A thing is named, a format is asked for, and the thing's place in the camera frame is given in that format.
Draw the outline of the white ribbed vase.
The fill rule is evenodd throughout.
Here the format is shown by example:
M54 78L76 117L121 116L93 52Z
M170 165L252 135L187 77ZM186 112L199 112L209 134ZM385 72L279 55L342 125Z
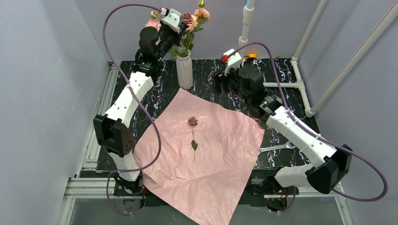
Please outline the white ribbed vase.
M193 70L190 51L188 51L186 57L177 56L176 69L179 86L185 90L190 89L193 86Z

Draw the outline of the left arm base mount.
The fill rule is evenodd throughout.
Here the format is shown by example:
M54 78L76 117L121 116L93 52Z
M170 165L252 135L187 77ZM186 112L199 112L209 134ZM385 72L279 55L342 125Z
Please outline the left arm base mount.
M143 178L139 177L135 182L129 182L121 178L114 178L115 188L113 195L115 196L154 196L143 184Z

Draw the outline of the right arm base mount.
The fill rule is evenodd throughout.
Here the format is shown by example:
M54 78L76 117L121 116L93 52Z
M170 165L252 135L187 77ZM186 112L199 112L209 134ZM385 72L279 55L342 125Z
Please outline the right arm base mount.
M298 194L297 187L281 187L273 178L255 177L249 179L239 203L266 207L271 212L280 213L289 208L288 197Z

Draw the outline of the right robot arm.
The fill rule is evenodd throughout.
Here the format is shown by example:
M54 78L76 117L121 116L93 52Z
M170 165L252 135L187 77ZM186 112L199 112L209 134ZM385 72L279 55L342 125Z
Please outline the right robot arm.
M261 195L292 191L292 187L297 186L312 187L322 194L329 194L348 173L351 154L322 141L319 134L311 136L307 133L310 128L289 114L280 97L265 91L261 79L259 71L251 66L231 68L228 73L222 67L213 74L212 83L217 94L232 92L237 95L252 116L287 138L310 163L279 167L260 184L253 185L253 191Z

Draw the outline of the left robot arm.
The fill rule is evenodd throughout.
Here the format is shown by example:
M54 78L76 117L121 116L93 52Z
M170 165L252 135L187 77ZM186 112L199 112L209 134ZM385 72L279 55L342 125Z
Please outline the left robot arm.
M139 102L153 87L161 72L161 61L181 36L168 25L159 29L148 26L141 30L129 84L103 114L93 120L98 144L113 159L122 181L135 182L140 175L133 156L134 137L130 121Z

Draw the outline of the pink rose flower bunch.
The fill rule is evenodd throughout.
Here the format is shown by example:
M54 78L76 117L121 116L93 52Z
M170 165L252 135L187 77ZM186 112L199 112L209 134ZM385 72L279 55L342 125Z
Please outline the pink rose flower bunch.
M203 24L209 23L211 19L211 15L207 9L205 9L205 2L200 0L198 2L198 8L191 14L195 19L194 23L192 24L185 24L183 21L180 23L182 28L180 34L182 35L181 45L176 46L174 45L167 53L170 54L171 58L175 58L177 56L186 57L188 51L193 49L193 40L195 37L195 33L201 31L203 28ZM159 51L163 54L161 50L161 38L160 38L160 29L161 26L164 24L162 21L163 15L158 12L152 11L151 12L151 19L145 24L145 27L152 27L151 34L154 34L155 43L154 47L155 50Z

